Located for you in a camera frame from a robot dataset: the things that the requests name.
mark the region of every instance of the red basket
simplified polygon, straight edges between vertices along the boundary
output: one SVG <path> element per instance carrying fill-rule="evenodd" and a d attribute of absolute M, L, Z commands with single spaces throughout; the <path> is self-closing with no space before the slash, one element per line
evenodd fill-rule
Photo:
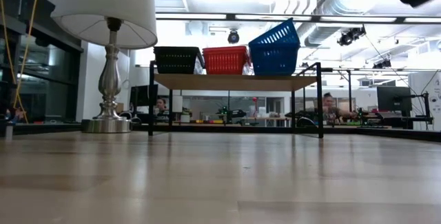
<path fill-rule="evenodd" d="M 202 49 L 207 74 L 242 75 L 243 66 L 250 65 L 246 46 Z"/>

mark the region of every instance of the silver lamp stand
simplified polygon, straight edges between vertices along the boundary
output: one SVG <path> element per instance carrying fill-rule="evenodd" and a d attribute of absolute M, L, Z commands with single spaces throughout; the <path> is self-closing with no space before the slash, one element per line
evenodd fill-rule
<path fill-rule="evenodd" d="M 126 133 L 130 132 L 130 121 L 116 113 L 115 96 L 121 91 L 121 80 L 118 73 L 119 48 L 116 46 L 116 33 L 121 27 L 120 19 L 108 17 L 110 41 L 106 45 L 104 70 L 99 77 L 98 90 L 103 95 L 100 103 L 101 112 L 92 120 L 82 120 L 81 128 L 87 133 Z"/>

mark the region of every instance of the plastic basket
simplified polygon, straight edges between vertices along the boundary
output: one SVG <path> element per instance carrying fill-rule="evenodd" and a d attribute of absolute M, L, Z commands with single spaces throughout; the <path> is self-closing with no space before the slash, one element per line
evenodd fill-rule
<path fill-rule="evenodd" d="M 254 74 L 258 76 L 291 76 L 296 70 L 300 48 L 290 18 L 249 42 Z"/>
<path fill-rule="evenodd" d="M 246 46 L 226 48 L 204 48 L 202 53 L 207 74 L 241 75 L 244 65 L 250 66 Z"/>
<path fill-rule="evenodd" d="M 195 47 L 154 47 L 158 73 L 202 74 L 205 66 L 201 51 Z"/>

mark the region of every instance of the blue basket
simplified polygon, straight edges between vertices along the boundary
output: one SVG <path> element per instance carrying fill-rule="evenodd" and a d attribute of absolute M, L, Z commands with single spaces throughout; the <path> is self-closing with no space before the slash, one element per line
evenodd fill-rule
<path fill-rule="evenodd" d="M 248 46 L 255 75 L 291 76 L 296 70 L 300 39 L 292 18 L 255 38 Z"/>

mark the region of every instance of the black basket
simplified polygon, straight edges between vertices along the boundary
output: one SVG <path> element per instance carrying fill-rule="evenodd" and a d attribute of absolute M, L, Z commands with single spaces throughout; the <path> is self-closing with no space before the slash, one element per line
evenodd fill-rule
<path fill-rule="evenodd" d="M 202 74 L 205 67 L 199 48 L 154 47 L 153 51 L 161 74 Z"/>

